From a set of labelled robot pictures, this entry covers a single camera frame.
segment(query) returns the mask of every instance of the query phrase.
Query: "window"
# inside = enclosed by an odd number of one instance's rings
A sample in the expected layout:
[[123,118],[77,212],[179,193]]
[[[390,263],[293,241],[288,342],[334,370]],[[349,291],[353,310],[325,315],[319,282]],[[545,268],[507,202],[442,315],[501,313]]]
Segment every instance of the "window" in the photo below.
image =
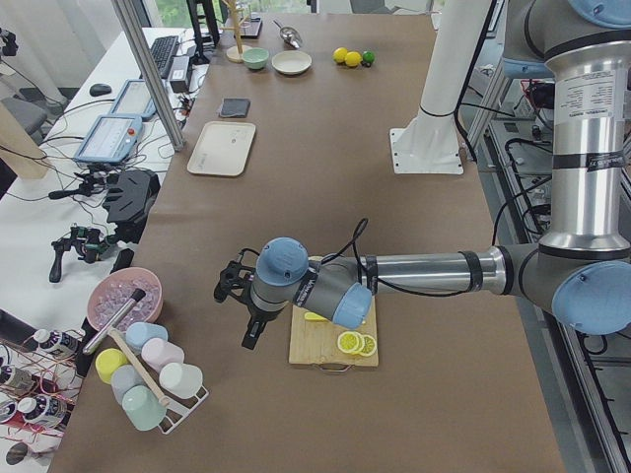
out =
[[[213,0],[215,15],[218,19],[222,18],[220,3],[221,0]],[[311,11],[307,0],[250,0],[248,3],[249,9],[253,12],[309,13]],[[190,28],[186,0],[145,0],[145,5],[154,26]]]

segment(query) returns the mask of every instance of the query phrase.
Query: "small green bowl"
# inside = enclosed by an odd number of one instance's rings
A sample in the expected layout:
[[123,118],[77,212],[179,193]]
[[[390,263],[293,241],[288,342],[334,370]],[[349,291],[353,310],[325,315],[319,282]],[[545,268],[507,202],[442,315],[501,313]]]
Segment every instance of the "small green bowl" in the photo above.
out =
[[263,49],[262,47],[253,47],[245,50],[242,58],[244,59],[244,64],[248,69],[257,71],[267,65],[269,51],[267,49]]

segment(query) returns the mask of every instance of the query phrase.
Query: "blue cup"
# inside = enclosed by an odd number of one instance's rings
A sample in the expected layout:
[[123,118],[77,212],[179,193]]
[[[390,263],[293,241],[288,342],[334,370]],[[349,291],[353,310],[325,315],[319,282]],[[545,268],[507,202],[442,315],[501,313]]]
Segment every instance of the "blue cup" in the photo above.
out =
[[116,370],[109,383],[118,404],[122,404],[125,394],[132,387],[147,385],[142,376],[131,365],[124,365]]
[[139,431],[151,431],[167,415],[167,408],[160,404],[147,386],[134,386],[125,392],[122,408]]
[[132,323],[125,332],[125,342],[136,354],[142,352],[142,347],[152,338],[169,341],[169,332],[162,325],[148,322]]

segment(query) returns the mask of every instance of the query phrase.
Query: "cutting board handle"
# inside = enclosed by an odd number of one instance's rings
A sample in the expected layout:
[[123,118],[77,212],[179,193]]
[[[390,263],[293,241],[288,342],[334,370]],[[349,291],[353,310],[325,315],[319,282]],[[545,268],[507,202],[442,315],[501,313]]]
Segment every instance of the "cutting board handle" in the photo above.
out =
[[341,365],[339,368],[329,368],[327,365],[314,365],[318,367],[321,372],[331,372],[331,373],[340,373],[340,372],[348,372],[353,365]]

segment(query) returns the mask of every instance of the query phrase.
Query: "metal scoop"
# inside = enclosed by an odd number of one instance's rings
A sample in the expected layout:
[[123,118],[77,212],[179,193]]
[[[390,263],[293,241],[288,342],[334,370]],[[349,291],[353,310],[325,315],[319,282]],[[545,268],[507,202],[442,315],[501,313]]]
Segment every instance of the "metal scoop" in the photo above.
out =
[[283,41],[296,49],[300,49],[303,45],[303,39],[300,37],[298,31],[292,27],[283,27],[276,20],[274,20],[274,23],[278,28],[280,28],[280,37],[283,38]]

